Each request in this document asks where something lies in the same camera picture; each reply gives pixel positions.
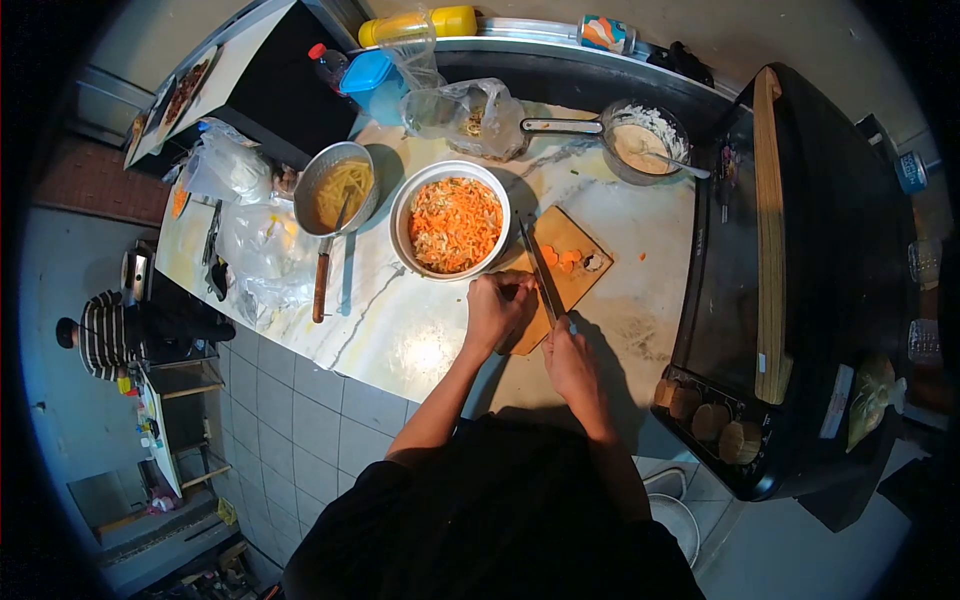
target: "cap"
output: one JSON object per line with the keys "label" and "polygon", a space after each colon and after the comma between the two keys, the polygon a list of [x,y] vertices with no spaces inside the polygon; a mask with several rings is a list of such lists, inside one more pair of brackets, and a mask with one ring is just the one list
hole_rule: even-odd
{"label": "cap", "polygon": [[306,54],[307,54],[307,56],[310,57],[312,60],[316,60],[316,59],[318,59],[319,57],[323,56],[323,55],[324,55],[324,52],[326,52],[326,46],[324,46],[323,44],[317,44],[317,45],[314,46],[313,48],[310,48],[310,52],[308,52],[308,53],[306,53]]}

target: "brick wall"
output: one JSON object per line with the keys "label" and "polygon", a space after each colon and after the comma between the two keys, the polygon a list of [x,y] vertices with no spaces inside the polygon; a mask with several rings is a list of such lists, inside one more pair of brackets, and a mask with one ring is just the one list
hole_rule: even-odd
{"label": "brick wall", "polygon": [[160,227],[170,185],[123,170],[124,153],[66,135],[57,145],[33,203]]}

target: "white bowl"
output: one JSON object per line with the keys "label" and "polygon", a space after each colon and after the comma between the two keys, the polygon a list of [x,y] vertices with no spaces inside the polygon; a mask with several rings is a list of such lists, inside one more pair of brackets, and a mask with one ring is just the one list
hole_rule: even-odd
{"label": "white bowl", "polygon": [[[443,275],[429,271],[414,258],[413,244],[410,242],[410,205],[417,197],[420,189],[427,183],[445,180],[448,177],[470,178],[489,187],[494,196],[500,201],[500,207],[503,210],[503,228],[500,230],[500,237],[496,239],[493,250],[486,258],[466,271]],[[466,162],[465,160],[444,160],[420,169],[396,192],[394,205],[390,210],[390,242],[394,245],[394,252],[396,252],[396,256],[400,259],[400,262],[402,262],[407,269],[419,274],[424,279],[430,279],[432,281],[459,281],[482,274],[500,255],[504,245],[507,243],[507,236],[510,231],[510,217],[510,199],[507,198],[507,190],[503,189],[503,184],[493,176],[493,173],[480,165]]]}

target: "pan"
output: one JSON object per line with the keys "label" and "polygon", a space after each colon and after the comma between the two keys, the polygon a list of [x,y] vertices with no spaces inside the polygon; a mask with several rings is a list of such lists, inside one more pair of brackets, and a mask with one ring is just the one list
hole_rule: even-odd
{"label": "pan", "polygon": [[[340,228],[330,230],[320,222],[320,213],[315,200],[317,187],[334,165],[345,158],[361,158],[370,164],[372,184],[367,197],[360,203],[357,211]],[[330,247],[333,238],[344,233],[357,230],[373,214],[376,202],[380,197],[380,182],[376,178],[373,168],[373,159],[367,149],[355,142],[337,142],[327,146],[314,156],[306,165],[297,187],[294,189],[294,215],[297,223],[310,235],[320,238],[320,249],[317,256],[317,280],[313,288],[313,322],[324,321],[324,302],[326,297],[326,280],[330,265]]]}
{"label": "pan", "polygon": [[610,104],[595,119],[531,118],[520,121],[520,129],[531,135],[567,133],[600,138],[604,146],[604,162],[615,175],[633,185],[663,183],[680,171],[679,168],[673,167],[666,173],[647,173],[624,162],[613,144],[613,131],[622,125],[639,125],[650,130],[663,142],[668,157],[678,162],[688,162],[690,141],[677,117],[666,108],[643,105],[639,100],[631,98],[617,100]]}

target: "pot handle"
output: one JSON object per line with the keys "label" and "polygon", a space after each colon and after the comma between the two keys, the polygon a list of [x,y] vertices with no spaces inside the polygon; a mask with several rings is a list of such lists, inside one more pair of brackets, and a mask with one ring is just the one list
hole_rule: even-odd
{"label": "pot handle", "polygon": [[603,133],[600,121],[580,119],[523,119],[520,130],[524,133],[570,133],[573,135],[599,135]]}
{"label": "pot handle", "polygon": [[313,322],[324,322],[324,303],[326,302],[326,276],[330,266],[330,255],[321,252],[317,256],[317,280],[313,284]]}

